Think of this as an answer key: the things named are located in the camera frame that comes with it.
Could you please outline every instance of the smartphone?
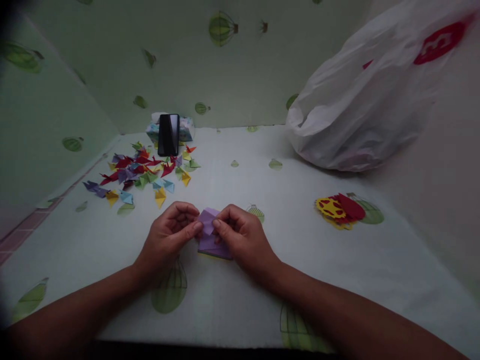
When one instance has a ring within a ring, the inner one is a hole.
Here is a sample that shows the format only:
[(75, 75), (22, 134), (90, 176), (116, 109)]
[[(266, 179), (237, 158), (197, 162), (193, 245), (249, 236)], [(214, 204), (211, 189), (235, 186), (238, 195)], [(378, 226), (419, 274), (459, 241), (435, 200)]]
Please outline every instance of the smartphone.
[(177, 156), (179, 154), (180, 116), (162, 114), (158, 121), (158, 156)]

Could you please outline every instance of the green wall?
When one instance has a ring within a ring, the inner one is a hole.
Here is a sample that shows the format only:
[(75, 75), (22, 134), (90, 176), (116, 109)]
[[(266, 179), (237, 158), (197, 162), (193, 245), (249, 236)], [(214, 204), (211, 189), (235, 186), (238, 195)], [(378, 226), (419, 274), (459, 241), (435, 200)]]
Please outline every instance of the green wall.
[[(24, 11), (120, 131), (137, 133), (158, 111), (191, 116), (197, 127), (283, 124), (288, 99), (341, 48), (371, 1), (84, 2), (33, 1)], [(219, 11), (231, 18), (226, 44), (209, 32)], [(142, 49), (156, 57), (153, 68)], [(198, 102), (210, 111), (197, 114)]]
[[(18, 15), (5, 41), (30, 54), (38, 73), (1, 57), (0, 157), (3, 164), (0, 238), (35, 206), (94, 159), (118, 135), (117, 128), (55, 49), (27, 18)], [(62, 145), (82, 137), (79, 152)]]

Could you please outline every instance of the forearm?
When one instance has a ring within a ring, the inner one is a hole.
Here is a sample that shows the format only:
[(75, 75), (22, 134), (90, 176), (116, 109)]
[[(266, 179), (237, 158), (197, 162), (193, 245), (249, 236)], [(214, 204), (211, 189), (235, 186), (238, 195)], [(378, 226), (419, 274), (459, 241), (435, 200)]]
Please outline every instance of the forearm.
[(465, 359), (404, 317), (283, 264), (264, 284), (351, 359)]
[(144, 288), (129, 266), (34, 312), (9, 332), (29, 359), (55, 359), (86, 344)]

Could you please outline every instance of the left hand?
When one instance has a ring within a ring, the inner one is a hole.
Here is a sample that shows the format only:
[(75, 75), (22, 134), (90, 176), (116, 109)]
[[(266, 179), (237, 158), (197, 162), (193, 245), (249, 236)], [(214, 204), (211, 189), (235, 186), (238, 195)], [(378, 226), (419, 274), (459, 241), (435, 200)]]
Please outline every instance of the left hand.
[(175, 201), (153, 221), (132, 270), (148, 284), (170, 270), (184, 245), (204, 228), (199, 210), (188, 202)]

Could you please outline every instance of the hand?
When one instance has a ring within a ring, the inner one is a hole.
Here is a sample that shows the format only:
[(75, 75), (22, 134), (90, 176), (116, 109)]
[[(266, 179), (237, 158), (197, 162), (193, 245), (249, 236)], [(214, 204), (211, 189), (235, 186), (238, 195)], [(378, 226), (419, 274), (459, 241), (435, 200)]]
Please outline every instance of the hand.
[(255, 281), (263, 284), (276, 275), (283, 263), (270, 247), (258, 217), (230, 204), (212, 224), (233, 259)]
[(170, 270), (180, 250), (204, 225), (200, 212), (188, 202), (175, 201), (153, 221), (140, 255), (131, 266), (142, 281), (152, 283)]

